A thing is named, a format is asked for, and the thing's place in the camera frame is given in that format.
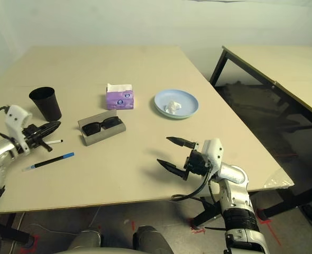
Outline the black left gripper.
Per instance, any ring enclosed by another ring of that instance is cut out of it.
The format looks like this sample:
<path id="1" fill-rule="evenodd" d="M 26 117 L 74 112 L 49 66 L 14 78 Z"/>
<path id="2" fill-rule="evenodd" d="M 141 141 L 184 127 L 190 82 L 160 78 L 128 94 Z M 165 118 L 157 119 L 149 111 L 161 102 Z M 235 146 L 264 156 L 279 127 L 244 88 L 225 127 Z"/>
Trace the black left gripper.
<path id="1" fill-rule="evenodd" d="M 52 148 L 43 141 L 43 138 L 52 134 L 60 126 L 60 124 L 60 121 L 52 121 L 41 126 L 30 124 L 27 128 L 24 128 L 22 133 L 24 134 L 24 140 L 29 149 L 42 146 L 48 152 L 51 152 Z"/>

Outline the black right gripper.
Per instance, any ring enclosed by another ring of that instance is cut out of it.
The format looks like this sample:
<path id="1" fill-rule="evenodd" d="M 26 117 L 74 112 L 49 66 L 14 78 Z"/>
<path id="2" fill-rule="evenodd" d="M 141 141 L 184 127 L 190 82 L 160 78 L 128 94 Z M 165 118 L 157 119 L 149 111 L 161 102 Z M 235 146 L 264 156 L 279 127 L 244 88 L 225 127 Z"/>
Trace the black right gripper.
<path id="1" fill-rule="evenodd" d="M 176 176 L 179 176 L 183 180 L 187 180 L 189 173 L 193 173 L 200 176 L 207 175 L 207 173 L 211 169 L 211 165 L 208 162 L 207 157 L 196 150 L 199 145 L 197 142 L 191 142 L 179 137 L 166 137 L 166 139 L 178 146 L 187 147 L 192 150 L 190 152 L 190 155 L 187 157 L 185 161 L 184 164 L 185 170 L 178 169 L 176 165 L 171 164 L 170 162 L 157 159 L 157 162 L 162 167 L 164 167 L 168 172 Z"/>

